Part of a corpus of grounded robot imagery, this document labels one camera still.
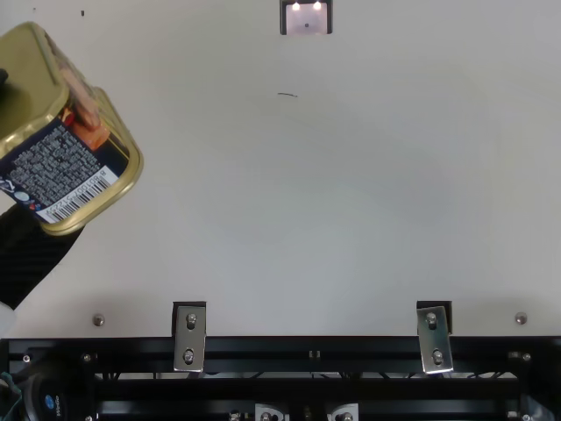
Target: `screw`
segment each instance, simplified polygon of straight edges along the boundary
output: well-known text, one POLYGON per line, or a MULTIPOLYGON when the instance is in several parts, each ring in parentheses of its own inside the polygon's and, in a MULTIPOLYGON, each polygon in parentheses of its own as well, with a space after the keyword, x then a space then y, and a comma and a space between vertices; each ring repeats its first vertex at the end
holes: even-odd
POLYGON ((185 364, 190 366, 191 364, 193 364, 194 359, 195 359, 195 353, 191 348, 188 348, 183 354, 183 360, 185 361, 185 364))
POLYGON ((440 364, 442 364, 444 360, 444 356, 440 351, 435 349, 434 353, 432 353, 432 360, 435 362, 436 365, 439 366, 440 364))
POLYGON ((105 317, 103 316, 103 314, 95 314, 91 318, 91 322, 97 327, 102 327, 105 324, 105 317))
POLYGON ((528 321, 528 315, 523 312, 523 311, 519 311, 518 313, 516 313, 515 315, 515 320, 516 323, 519 325, 525 325, 526 322, 528 321))
POLYGON ((427 313, 427 323, 429 324, 429 329, 434 331, 437 328, 437 315, 435 313, 427 313))

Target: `nutrition label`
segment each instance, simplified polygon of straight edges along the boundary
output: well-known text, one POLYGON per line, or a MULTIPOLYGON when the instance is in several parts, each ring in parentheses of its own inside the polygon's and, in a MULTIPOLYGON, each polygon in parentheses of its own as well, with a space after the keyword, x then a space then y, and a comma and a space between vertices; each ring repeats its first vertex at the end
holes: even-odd
POLYGON ((50 206, 102 165, 63 125, 12 160, 8 178, 43 206, 50 206))

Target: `bolt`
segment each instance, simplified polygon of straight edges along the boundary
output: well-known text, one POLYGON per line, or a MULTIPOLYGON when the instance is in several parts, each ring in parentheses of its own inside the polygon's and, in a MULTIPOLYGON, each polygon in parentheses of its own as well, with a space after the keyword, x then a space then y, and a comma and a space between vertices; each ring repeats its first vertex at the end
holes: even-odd
POLYGON ((185 361, 185 364, 190 366, 191 364, 193 364, 194 359, 195 359, 195 353, 191 348, 188 348, 183 354, 183 360, 185 361))
POLYGON ((444 360, 444 356, 440 351, 435 349, 434 353, 432 353, 432 360, 435 362, 436 365, 439 366, 440 364, 442 364, 444 360))
POLYGON ((91 318, 91 323, 93 323, 97 327, 102 327, 105 324, 105 317, 103 314, 95 314, 91 318))
POLYGON ((437 315, 435 313, 427 313, 427 323, 429 324, 429 329, 434 331, 437 328, 437 315))
POLYGON ((519 325, 525 325, 526 322, 528 321, 528 315, 523 312, 523 311, 519 311, 518 313, 516 313, 515 315, 515 320, 516 323, 519 325))
POLYGON ((189 313, 187 315, 187 328, 190 331, 192 331, 193 329, 195 329, 195 323, 196 323, 196 314, 189 313))

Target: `white surface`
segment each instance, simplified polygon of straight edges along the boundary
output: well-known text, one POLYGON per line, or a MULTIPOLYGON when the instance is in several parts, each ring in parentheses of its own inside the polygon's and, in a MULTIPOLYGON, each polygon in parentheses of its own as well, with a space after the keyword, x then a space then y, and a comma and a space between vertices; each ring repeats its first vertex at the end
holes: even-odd
POLYGON ((4 303, 0 303, 0 339, 16 321, 16 313, 4 303))
POLYGON ((336 0, 300 38, 276 0, 0 4, 146 158, 11 336, 168 336, 195 300, 209 335, 414 335, 416 300, 457 335, 561 334, 558 0, 336 0))

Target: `black metal frame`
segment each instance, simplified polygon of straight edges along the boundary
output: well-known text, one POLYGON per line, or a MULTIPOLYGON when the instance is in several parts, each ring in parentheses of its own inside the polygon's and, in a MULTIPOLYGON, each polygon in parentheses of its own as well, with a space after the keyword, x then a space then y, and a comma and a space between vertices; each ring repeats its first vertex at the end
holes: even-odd
POLYGON ((171 373, 174 338, 5 339, 2 370, 17 373, 54 355, 80 361, 100 420, 227 419, 252 414, 256 402, 302 408, 359 402, 361 419, 505 419, 528 413, 532 396, 561 411, 561 339, 451 337, 456 372, 509 372, 512 379, 365 379, 359 373, 421 373, 417 337, 209 337, 204 370, 216 372, 344 372, 343 379, 105 380, 94 373, 171 373), (524 354, 530 358, 523 359, 524 354))

